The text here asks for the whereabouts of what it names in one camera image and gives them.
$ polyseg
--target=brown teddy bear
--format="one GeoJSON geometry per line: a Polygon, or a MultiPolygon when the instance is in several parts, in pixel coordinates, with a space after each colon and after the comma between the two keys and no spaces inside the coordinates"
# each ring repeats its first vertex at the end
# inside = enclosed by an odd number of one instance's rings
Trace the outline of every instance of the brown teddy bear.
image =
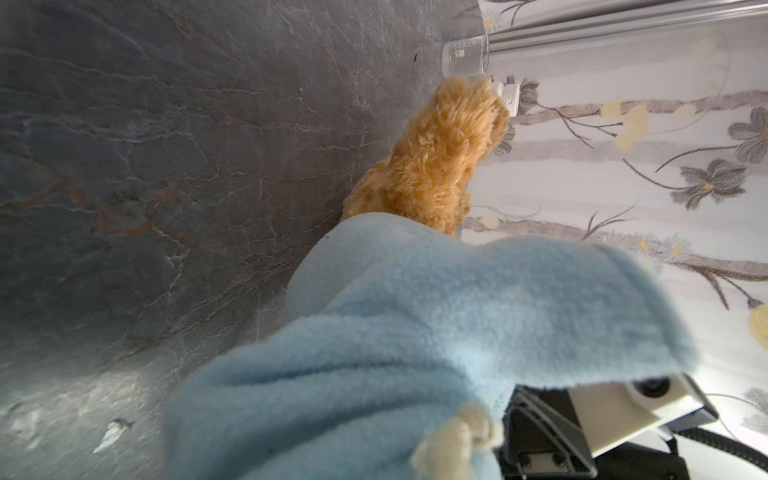
{"type": "Polygon", "coordinates": [[[386,212],[454,237],[472,205],[467,182],[502,141],[508,119],[488,79],[445,81],[413,115],[392,153],[357,183],[342,220],[386,212]]]}

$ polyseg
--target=metal trim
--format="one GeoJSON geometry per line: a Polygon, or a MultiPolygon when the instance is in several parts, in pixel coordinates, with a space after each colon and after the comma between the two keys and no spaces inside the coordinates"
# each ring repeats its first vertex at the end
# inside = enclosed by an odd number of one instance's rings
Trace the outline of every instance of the metal trim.
{"type": "Polygon", "coordinates": [[[488,49],[491,53],[518,50],[761,15],[768,15],[768,0],[683,0],[571,22],[490,34],[488,49]]]}

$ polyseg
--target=blue fleece fabric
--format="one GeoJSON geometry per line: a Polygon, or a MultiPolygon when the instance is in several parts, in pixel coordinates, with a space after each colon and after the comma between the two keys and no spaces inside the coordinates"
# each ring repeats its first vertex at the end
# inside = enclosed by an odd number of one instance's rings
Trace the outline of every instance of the blue fleece fabric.
{"type": "MultiPolygon", "coordinates": [[[[472,247],[419,223],[341,223],[288,286],[290,324],[185,380],[166,404],[173,480],[415,478],[419,441],[515,384],[689,369],[664,294],[616,250],[545,237],[472,247]]],[[[474,454],[478,480],[501,478],[474,454]]]]}

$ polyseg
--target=light blue blanket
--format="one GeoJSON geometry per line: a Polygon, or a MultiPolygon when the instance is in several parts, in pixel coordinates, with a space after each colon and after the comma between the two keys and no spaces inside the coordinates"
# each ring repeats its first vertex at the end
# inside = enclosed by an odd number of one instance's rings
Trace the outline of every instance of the light blue blanket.
{"type": "MultiPolygon", "coordinates": [[[[544,237],[472,247],[388,214],[318,242],[286,316],[167,401],[168,478],[415,478],[409,456],[462,404],[501,417],[518,383],[643,379],[696,358],[623,253],[544,237]]],[[[491,453],[472,467],[501,478],[491,453]]]]}

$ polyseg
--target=plush toy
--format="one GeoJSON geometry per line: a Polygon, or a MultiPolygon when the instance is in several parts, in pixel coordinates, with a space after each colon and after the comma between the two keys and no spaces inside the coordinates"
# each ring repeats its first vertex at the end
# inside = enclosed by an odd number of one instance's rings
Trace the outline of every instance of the plush toy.
{"type": "Polygon", "coordinates": [[[455,236],[471,206],[466,184],[502,141],[508,118],[488,79],[447,80],[413,115],[392,153],[355,186],[342,220],[384,212],[455,236]]]}

